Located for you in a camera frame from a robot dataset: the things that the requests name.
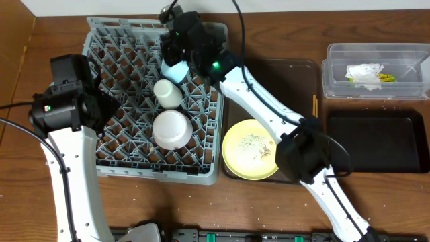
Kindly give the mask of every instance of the white wall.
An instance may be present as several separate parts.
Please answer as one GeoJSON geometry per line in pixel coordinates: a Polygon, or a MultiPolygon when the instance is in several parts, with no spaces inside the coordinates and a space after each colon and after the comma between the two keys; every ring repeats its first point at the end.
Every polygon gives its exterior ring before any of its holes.
{"type": "MultiPolygon", "coordinates": [[[[21,0],[36,16],[158,14],[173,0],[21,0]]],[[[430,0],[237,0],[242,12],[430,9],[430,0]]],[[[184,11],[235,13],[231,0],[179,0],[184,11]]]]}

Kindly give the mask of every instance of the wooden table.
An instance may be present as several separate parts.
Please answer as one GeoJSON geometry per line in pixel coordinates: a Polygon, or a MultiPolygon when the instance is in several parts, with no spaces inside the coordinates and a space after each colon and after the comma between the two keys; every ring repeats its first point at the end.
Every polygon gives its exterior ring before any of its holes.
{"type": "MultiPolygon", "coordinates": [[[[252,13],[244,18],[247,55],[259,58],[307,58],[320,64],[334,42],[430,42],[430,11],[252,13]]],[[[202,19],[225,23],[231,49],[239,53],[236,14],[203,15],[202,19]]],[[[84,17],[39,17],[13,101],[30,101],[35,92],[42,93],[52,82],[50,58],[80,54],[88,32],[84,17]]],[[[382,105],[418,109],[430,137],[429,102],[324,100],[323,104],[324,113],[339,106],[381,109],[382,105]]],[[[32,128],[28,110],[14,108],[9,119],[32,128]]],[[[112,227],[155,218],[203,229],[331,230],[324,212],[301,186],[232,181],[222,174],[212,186],[124,177],[99,181],[112,227]]],[[[357,211],[377,230],[430,236],[430,175],[354,173],[342,186],[357,211]]],[[[0,194],[0,240],[56,240],[52,184],[40,144],[10,126],[0,146],[0,194]]]]}

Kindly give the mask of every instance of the tray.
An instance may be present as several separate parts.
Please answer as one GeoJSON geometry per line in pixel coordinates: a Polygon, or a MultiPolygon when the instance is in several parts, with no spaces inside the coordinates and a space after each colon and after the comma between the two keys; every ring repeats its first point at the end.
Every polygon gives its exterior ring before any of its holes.
{"type": "MultiPolygon", "coordinates": [[[[302,114],[305,118],[313,114],[318,116],[321,108],[321,71],[319,66],[311,60],[292,59],[247,59],[245,64],[254,78],[260,82],[281,103],[295,112],[302,114]]],[[[224,110],[224,123],[226,132],[236,123],[252,118],[242,107],[235,102],[226,99],[224,110]]],[[[222,160],[222,172],[231,179],[244,179],[235,175],[222,160]]],[[[267,179],[257,182],[275,182],[290,184],[291,181],[280,171],[277,171],[267,179]]]]}
{"type": "MultiPolygon", "coordinates": [[[[354,172],[427,173],[430,154],[423,117],[415,110],[331,112],[327,133],[351,156],[354,172]]],[[[347,171],[345,154],[330,146],[335,171],[347,171]]]]}
{"type": "MultiPolygon", "coordinates": [[[[191,120],[193,136],[180,149],[160,148],[152,137],[152,123],[164,109],[153,86],[161,78],[159,36],[167,29],[156,20],[90,17],[87,21],[91,31],[83,54],[100,65],[100,88],[122,104],[97,144],[98,175],[213,184],[218,178],[224,96],[188,73],[179,86],[183,101],[177,110],[191,120]]],[[[224,24],[204,25],[209,32],[224,33],[228,47],[224,24]]]]}

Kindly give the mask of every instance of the clear plastic container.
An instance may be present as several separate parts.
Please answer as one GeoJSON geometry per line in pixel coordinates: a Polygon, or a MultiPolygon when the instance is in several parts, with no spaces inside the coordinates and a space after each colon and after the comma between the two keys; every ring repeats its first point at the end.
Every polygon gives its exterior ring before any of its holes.
{"type": "Polygon", "coordinates": [[[326,98],[429,99],[430,44],[331,44],[322,75],[326,98]],[[368,63],[384,65],[381,73],[394,75],[396,82],[370,91],[345,77],[347,65],[368,63]]]}

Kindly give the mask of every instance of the green light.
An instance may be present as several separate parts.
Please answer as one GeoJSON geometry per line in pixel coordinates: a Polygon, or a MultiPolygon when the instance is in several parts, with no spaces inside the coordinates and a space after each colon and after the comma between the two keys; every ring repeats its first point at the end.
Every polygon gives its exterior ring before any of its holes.
{"type": "Polygon", "coordinates": [[[212,65],[214,66],[214,68],[220,68],[220,63],[218,61],[215,61],[214,63],[212,63],[212,65]]]}

